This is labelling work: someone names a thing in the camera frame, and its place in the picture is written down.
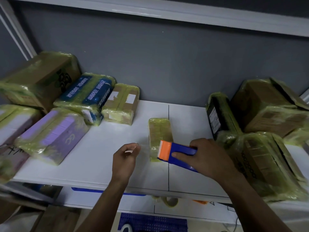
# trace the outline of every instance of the taped package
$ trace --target taped package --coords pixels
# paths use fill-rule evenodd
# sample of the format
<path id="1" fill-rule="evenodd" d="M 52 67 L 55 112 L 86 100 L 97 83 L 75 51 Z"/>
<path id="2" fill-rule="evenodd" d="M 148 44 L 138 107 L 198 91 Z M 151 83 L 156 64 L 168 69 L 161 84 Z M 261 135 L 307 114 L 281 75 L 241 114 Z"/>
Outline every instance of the taped package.
<path id="1" fill-rule="evenodd" d="M 221 92 L 209 96 L 206 112 L 214 140 L 228 149 L 242 131 L 230 109 L 228 97 Z"/>
<path id="2" fill-rule="evenodd" d="M 272 145 L 275 144 L 275 146 L 273 146 L 273 149 L 275 150 L 279 148 L 278 153 L 280 153 L 281 155 L 278 156 L 280 157 L 281 161 L 286 162 L 286 164 L 289 167 L 289 170 L 292 172 L 292 174 L 295 176 L 295 178 L 297 179 L 297 181 L 301 186 L 303 187 L 307 186 L 307 179 L 304 177 L 299 167 L 297 166 L 295 160 L 293 159 L 290 152 L 284 145 L 283 139 L 279 135 L 274 133 L 269 132 L 258 132 L 258 133 L 266 135 L 269 139 L 274 141 L 274 142 L 271 141 L 270 144 Z"/>
<path id="3" fill-rule="evenodd" d="M 173 142 L 171 123 L 168 119 L 151 118 L 148 121 L 150 161 L 160 162 L 157 159 L 161 140 Z"/>
<path id="4" fill-rule="evenodd" d="M 102 106 L 116 84 L 111 76 L 84 73 L 55 102 L 56 107 L 70 109 L 81 114 L 86 124 L 100 125 Z"/>
<path id="5" fill-rule="evenodd" d="M 244 81 L 230 104 L 246 133 L 266 131 L 284 137 L 309 119 L 309 106 L 274 78 Z"/>
<path id="6" fill-rule="evenodd" d="M 0 105 L 0 146 L 13 144 L 19 135 L 41 118 L 41 112 L 34 108 Z"/>
<path id="7" fill-rule="evenodd" d="M 19 136 L 15 146 L 34 158 L 59 165 L 88 129 L 80 114 L 54 108 Z"/>
<path id="8" fill-rule="evenodd" d="M 80 77 L 72 54 L 41 52 L 0 81 L 0 91 L 13 103 L 47 114 L 53 102 Z"/>
<path id="9" fill-rule="evenodd" d="M 285 144 L 303 147 L 309 140 L 309 124 L 306 122 L 302 128 L 293 130 L 283 140 Z"/>
<path id="10" fill-rule="evenodd" d="M 0 183 L 9 182 L 29 158 L 23 150 L 5 145 L 0 147 Z"/>
<path id="11" fill-rule="evenodd" d="M 118 83 L 102 108 L 105 121 L 132 125 L 139 101 L 137 86 Z"/>
<path id="12" fill-rule="evenodd" d="M 308 199 L 307 191 L 300 186 L 269 136 L 244 134 L 228 152 L 238 170 L 266 202 Z"/>

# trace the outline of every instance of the blue mat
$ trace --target blue mat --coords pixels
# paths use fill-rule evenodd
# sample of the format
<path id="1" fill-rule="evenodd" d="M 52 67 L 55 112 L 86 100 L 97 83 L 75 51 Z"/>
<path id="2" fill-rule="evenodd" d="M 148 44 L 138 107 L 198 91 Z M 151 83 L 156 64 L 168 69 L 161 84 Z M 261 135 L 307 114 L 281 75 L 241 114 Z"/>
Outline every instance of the blue mat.
<path id="1" fill-rule="evenodd" d="M 188 232 L 186 219 L 170 217 L 121 213 L 118 230 L 121 230 L 124 224 L 130 224 L 134 232 L 140 230 L 151 232 L 161 232 L 166 230 L 171 232 Z"/>

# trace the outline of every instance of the hand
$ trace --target hand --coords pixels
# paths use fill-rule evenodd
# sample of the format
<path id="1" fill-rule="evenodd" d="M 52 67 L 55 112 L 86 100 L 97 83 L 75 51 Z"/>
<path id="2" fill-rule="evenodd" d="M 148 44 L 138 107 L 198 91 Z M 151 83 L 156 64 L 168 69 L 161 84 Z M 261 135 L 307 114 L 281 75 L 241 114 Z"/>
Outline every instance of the hand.
<path id="1" fill-rule="evenodd" d="M 179 152 L 172 153 L 172 156 L 194 167 L 196 171 L 214 179 L 219 184 L 241 174 L 225 150 L 218 146 L 213 139 L 195 139 L 191 141 L 190 146 L 197 148 L 194 156 Z"/>
<path id="2" fill-rule="evenodd" d="M 135 168 L 135 160 L 141 147 L 137 143 L 123 145 L 113 156 L 112 180 L 127 186 Z"/>

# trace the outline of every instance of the shoe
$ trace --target shoe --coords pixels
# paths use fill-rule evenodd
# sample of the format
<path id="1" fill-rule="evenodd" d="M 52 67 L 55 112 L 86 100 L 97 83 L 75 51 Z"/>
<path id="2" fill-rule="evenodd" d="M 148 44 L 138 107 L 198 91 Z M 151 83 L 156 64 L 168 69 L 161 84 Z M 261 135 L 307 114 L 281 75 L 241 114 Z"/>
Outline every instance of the shoe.
<path id="1" fill-rule="evenodd" d="M 130 224 L 125 224 L 120 230 L 121 232 L 133 232 L 132 227 Z"/>

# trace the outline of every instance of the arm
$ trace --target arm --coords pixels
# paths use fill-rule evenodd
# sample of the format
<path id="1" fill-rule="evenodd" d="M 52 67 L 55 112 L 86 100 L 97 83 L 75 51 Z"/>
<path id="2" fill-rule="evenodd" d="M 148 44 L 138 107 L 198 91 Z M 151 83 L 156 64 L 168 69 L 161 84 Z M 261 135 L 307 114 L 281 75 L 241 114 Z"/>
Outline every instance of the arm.
<path id="1" fill-rule="evenodd" d="M 76 232 L 110 232 L 114 218 L 135 167 L 141 147 L 137 143 L 123 145 L 113 156 L 112 179 L 95 207 Z"/>
<path id="2" fill-rule="evenodd" d="M 197 148 L 194 156 L 178 152 L 174 152 L 172 156 L 186 162 L 222 186 L 229 195 L 245 232 L 291 232 L 237 171 L 225 150 L 213 139 L 196 139 L 191 141 L 190 146 Z"/>

